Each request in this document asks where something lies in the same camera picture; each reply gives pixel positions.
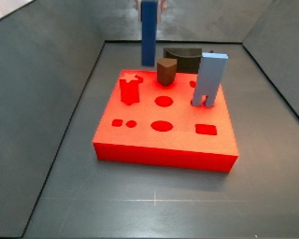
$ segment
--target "gray wall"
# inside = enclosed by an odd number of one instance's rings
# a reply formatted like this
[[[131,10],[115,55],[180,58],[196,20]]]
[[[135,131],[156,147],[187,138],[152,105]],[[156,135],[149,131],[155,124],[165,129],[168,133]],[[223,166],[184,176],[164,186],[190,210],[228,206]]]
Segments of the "gray wall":
[[[244,47],[299,116],[299,0],[275,0]]]
[[[157,40],[242,42],[271,0],[167,0]],[[107,40],[140,40],[133,0],[91,1]]]
[[[0,21],[0,236],[21,236],[103,39],[85,1]]]

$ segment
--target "gray floor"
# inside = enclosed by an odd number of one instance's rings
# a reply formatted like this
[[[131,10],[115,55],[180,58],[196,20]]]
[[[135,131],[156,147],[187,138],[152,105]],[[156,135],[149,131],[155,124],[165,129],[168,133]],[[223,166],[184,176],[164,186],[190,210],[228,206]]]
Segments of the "gray floor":
[[[178,46],[159,44],[157,57]],[[105,44],[26,237],[299,237],[298,119],[240,45],[182,46],[230,55],[232,171],[97,161],[91,140],[117,75],[141,68],[140,44]]]

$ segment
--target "blue pillar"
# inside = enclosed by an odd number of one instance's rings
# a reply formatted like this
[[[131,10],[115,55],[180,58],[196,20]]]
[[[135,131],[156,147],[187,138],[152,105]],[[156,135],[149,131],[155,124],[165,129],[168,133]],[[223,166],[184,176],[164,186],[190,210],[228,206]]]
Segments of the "blue pillar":
[[[204,105],[212,107],[220,80],[223,78],[227,54],[202,53],[200,65],[196,76],[196,87],[192,105],[202,105],[202,96],[206,95]]]
[[[143,0],[140,4],[141,20],[141,65],[155,66],[157,1]]]

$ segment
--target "red base board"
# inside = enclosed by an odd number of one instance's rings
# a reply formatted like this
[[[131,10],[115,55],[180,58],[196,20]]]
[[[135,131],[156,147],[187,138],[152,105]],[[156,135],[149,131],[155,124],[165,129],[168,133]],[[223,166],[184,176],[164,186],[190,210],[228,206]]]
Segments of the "red base board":
[[[123,70],[119,79],[133,75],[143,78],[140,102],[121,101],[117,81],[93,137],[97,158],[230,172],[238,148],[222,87],[212,108],[194,107],[195,74],[176,73],[168,87],[151,71]]]

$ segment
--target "gray surface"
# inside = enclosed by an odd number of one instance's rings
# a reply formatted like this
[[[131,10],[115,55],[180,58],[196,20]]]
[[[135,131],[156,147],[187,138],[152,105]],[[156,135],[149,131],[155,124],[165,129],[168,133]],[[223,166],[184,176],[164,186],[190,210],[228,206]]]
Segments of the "gray surface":
[[[243,45],[299,116],[299,0],[276,0]]]
[[[157,40],[242,42],[271,0],[167,0]],[[89,0],[107,40],[140,40],[135,0]]]
[[[85,11],[36,1],[0,21],[0,236],[22,235],[103,46]]]
[[[230,56],[232,171],[97,162],[91,140],[116,78],[140,68],[140,44],[105,44],[26,237],[299,237],[299,121],[242,46],[159,44],[157,58],[178,46]]]

